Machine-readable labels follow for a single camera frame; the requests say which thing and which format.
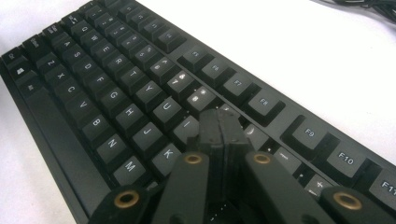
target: mechanical keyboard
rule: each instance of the mechanical keyboard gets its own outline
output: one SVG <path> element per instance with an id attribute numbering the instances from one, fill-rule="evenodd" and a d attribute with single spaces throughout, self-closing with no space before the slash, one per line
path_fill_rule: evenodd
<path id="1" fill-rule="evenodd" d="M 0 66 L 77 221 L 119 185 L 163 182 L 215 107 L 314 197 L 343 185 L 396 209 L 393 164 L 135 1 L 77 8 Z"/>

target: cable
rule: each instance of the cable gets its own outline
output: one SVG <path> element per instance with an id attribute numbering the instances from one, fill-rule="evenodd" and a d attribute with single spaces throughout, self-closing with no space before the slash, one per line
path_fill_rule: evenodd
<path id="1" fill-rule="evenodd" d="M 371 7 L 378 14 L 396 23 L 396 0 L 332 0 L 335 4 L 345 7 Z"/>

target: brass ring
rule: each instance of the brass ring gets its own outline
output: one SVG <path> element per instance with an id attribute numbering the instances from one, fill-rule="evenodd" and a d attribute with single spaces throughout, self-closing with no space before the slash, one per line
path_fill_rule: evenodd
<path id="1" fill-rule="evenodd" d="M 348 193 L 336 192 L 332 197 L 337 203 L 349 210 L 360 210 L 362 208 L 361 201 Z"/>
<path id="2" fill-rule="evenodd" d="M 271 161 L 271 159 L 269 157 L 267 157 L 266 155 L 262 155 L 262 154 L 254 155 L 253 159 L 255 162 L 261 163 L 261 164 L 266 164 Z"/>
<path id="3" fill-rule="evenodd" d="M 185 157 L 184 161 L 189 164 L 197 164 L 202 161 L 202 157 L 195 155 L 195 154 L 191 154 L 191 155 L 188 155 L 187 157 Z"/>
<path id="4" fill-rule="evenodd" d="M 114 199 L 114 204 L 118 208 L 129 208 L 139 201 L 139 194 L 135 190 L 126 190 L 119 193 Z"/>

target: keyboard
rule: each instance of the keyboard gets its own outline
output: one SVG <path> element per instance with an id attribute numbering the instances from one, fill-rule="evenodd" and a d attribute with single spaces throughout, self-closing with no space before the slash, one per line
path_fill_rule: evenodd
<path id="1" fill-rule="evenodd" d="M 76 8 L 0 69 L 78 222 L 119 185 L 163 182 L 208 108 L 239 116 L 314 197 L 343 185 L 394 213 L 393 164 L 134 1 Z"/>

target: white background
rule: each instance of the white background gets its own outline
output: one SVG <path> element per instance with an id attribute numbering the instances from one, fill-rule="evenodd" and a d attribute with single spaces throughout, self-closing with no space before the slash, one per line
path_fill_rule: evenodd
<path id="1" fill-rule="evenodd" d="M 0 55 L 83 0 L 3 0 Z M 396 26 L 318 1 L 140 1 L 396 164 Z M 74 223 L 0 79 L 0 223 Z"/>

